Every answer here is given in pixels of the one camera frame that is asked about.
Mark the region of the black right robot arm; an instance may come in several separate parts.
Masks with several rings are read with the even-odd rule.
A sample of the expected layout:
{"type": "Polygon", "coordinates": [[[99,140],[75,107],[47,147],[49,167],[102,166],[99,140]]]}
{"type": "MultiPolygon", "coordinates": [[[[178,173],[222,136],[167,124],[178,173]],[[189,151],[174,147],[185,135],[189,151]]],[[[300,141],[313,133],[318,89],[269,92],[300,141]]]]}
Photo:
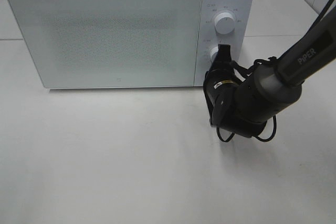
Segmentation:
{"type": "Polygon", "coordinates": [[[257,59],[246,69],[219,45],[203,82],[209,123],[231,135],[270,141],[276,115],[301,96],[304,81],[335,59],[335,9],[320,14],[308,32],[281,57],[257,59]]]}

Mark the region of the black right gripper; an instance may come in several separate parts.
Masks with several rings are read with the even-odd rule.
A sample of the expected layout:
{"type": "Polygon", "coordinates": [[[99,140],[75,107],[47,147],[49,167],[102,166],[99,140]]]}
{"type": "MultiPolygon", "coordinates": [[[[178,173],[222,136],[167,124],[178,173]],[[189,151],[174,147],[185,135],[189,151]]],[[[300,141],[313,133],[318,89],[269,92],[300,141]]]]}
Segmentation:
{"type": "Polygon", "coordinates": [[[218,44],[215,61],[206,72],[203,82],[203,92],[209,112],[209,121],[213,127],[221,127],[227,110],[224,98],[225,92],[232,92],[238,87],[239,80],[234,75],[231,62],[231,46],[218,44]]]}

